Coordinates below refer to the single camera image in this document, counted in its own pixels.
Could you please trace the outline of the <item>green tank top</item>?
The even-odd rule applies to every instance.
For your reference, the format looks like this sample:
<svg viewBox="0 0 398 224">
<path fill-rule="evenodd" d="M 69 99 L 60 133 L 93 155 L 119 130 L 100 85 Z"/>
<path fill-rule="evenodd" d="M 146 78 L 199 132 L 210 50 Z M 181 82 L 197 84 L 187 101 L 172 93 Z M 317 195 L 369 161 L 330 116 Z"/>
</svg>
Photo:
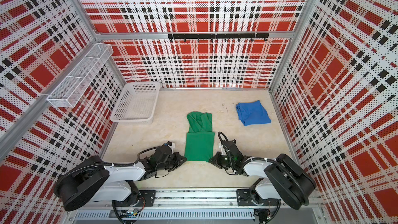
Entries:
<svg viewBox="0 0 398 224">
<path fill-rule="evenodd" d="M 213 155 L 215 133 L 212 131 L 212 114 L 191 112 L 187 115 L 189 130 L 186 134 L 184 156 L 188 161 L 208 162 Z"/>
</svg>

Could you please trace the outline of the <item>blue tank top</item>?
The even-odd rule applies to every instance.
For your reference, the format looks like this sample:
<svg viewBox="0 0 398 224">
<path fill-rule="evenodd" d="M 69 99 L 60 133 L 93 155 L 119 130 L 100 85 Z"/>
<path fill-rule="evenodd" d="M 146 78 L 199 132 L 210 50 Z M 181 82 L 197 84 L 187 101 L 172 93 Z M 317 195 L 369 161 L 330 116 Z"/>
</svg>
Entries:
<svg viewBox="0 0 398 224">
<path fill-rule="evenodd" d="M 271 123 L 267 111 L 259 100 L 252 103 L 238 103 L 236 111 L 238 119 L 244 126 Z"/>
</svg>

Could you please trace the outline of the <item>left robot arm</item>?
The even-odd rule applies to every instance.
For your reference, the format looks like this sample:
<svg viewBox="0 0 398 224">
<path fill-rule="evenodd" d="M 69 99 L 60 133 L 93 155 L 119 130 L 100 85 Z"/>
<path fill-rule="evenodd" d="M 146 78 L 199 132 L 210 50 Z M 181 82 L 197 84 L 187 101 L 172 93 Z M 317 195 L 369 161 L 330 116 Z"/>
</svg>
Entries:
<svg viewBox="0 0 398 224">
<path fill-rule="evenodd" d="M 174 147 L 167 142 L 143 150 L 131 163 L 105 162 L 92 156 L 60 176 L 53 192 L 66 211 L 101 201 L 112 201 L 114 206 L 144 204 L 146 197 L 135 183 L 156 177 L 159 171 L 173 172 L 187 161 Z"/>
</svg>

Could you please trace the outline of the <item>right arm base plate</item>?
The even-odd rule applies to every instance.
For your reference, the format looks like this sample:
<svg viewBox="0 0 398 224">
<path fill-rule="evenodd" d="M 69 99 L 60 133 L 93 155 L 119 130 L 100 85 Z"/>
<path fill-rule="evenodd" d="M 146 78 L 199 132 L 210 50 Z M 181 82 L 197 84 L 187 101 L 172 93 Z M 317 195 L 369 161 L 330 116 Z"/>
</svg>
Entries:
<svg viewBox="0 0 398 224">
<path fill-rule="evenodd" d="M 277 206 L 278 199 L 262 199 L 254 190 L 238 189 L 236 191 L 238 206 Z"/>
</svg>

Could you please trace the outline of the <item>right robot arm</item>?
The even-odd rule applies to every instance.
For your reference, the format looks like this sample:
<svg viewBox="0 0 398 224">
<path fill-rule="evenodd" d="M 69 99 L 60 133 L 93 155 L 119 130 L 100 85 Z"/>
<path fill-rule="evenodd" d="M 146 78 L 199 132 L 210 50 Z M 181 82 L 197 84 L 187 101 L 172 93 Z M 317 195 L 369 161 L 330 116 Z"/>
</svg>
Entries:
<svg viewBox="0 0 398 224">
<path fill-rule="evenodd" d="M 249 189 L 237 191 L 239 206 L 263 206 L 278 200 L 296 210 L 309 205 L 316 183 L 287 154 L 271 159 L 245 156 L 235 140 L 221 141 L 219 147 L 221 151 L 209 163 L 232 176 L 258 178 Z"/>
</svg>

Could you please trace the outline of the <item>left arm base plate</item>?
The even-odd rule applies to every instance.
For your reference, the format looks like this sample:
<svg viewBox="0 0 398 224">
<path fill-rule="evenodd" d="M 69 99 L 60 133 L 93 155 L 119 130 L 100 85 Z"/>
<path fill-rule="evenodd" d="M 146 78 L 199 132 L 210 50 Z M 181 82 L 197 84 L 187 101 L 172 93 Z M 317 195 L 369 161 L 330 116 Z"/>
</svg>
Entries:
<svg viewBox="0 0 398 224">
<path fill-rule="evenodd" d="M 116 207 L 152 207 L 155 200 L 155 190 L 141 190 L 131 193 L 124 201 L 113 201 Z"/>
</svg>

